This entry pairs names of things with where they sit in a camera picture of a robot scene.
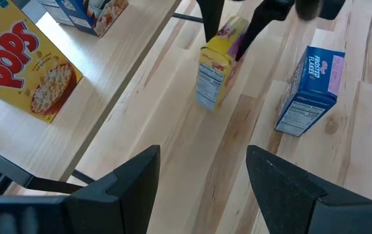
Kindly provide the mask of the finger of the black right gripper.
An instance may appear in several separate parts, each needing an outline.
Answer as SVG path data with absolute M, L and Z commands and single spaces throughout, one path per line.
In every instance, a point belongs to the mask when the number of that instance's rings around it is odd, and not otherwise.
M 257 35 L 272 21 L 284 21 L 295 0 L 263 0 L 254 10 L 251 22 L 240 42 L 235 61 L 239 61 Z
M 196 0 L 199 4 L 206 42 L 211 40 L 219 30 L 225 0 Z

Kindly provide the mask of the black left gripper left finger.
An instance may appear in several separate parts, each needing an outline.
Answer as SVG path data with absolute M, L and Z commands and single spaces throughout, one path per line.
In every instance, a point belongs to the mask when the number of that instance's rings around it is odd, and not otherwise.
M 146 234 L 158 189 L 160 146 L 152 145 L 66 198 L 66 234 Z

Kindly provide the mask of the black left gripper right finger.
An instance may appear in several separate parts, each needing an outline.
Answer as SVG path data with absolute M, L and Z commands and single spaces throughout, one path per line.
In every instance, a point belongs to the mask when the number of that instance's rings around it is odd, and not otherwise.
M 307 234 L 316 200 L 326 191 L 309 173 L 258 146 L 249 145 L 246 166 L 270 234 Z

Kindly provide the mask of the yellow Corn Pops cereal box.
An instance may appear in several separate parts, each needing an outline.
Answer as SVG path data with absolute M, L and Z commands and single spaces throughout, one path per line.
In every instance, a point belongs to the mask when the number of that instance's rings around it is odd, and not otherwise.
M 236 54 L 249 22 L 233 16 L 201 48 L 197 74 L 196 100 L 210 111 L 216 111 L 232 89 L 242 61 Z
M 50 123 L 82 77 L 11 0 L 0 0 L 1 100 Z

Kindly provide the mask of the wooden shelf black metal frame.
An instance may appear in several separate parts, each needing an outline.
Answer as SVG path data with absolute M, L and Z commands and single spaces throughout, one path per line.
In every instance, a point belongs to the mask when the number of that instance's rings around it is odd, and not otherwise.
M 0 174 L 11 193 L 38 182 L 65 185 L 140 64 L 183 0 L 129 0 L 101 38 L 44 15 L 38 28 L 82 72 L 53 122 L 0 100 Z

